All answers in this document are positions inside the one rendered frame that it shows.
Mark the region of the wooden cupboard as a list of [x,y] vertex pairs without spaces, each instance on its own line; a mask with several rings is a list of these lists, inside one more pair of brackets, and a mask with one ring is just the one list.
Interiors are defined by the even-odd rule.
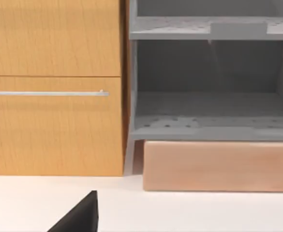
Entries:
[[[126,30],[126,0],[120,0],[120,68],[119,76],[101,76],[101,77],[119,77],[121,79],[121,99],[122,99],[122,141],[124,145],[123,160],[125,157],[126,137],[127,137],[127,30]],[[28,76],[4,76],[4,77],[28,77]],[[54,77],[73,77],[73,76],[54,76]],[[99,76],[76,76],[76,77],[99,77]]]

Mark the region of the pale wooden drawer front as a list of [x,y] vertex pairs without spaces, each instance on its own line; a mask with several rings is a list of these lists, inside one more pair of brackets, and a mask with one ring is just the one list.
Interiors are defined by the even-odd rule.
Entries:
[[147,141],[148,191],[283,192],[283,142]]

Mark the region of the plain wooden drawer front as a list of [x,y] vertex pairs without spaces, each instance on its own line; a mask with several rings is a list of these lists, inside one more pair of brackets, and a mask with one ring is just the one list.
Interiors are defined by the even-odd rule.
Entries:
[[0,76],[119,76],[120,0],[0,0]]

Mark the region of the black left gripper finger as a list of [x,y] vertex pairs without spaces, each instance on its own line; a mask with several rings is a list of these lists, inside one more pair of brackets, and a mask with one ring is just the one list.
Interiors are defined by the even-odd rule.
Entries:
[[47,232],[97,232],[98,222],[98,193],[93,190]]

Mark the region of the grey pierced shelf unit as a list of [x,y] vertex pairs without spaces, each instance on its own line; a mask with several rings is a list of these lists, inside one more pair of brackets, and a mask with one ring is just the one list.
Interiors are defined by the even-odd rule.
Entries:
[[283,0],[129,0],[137,141],[283,145]]

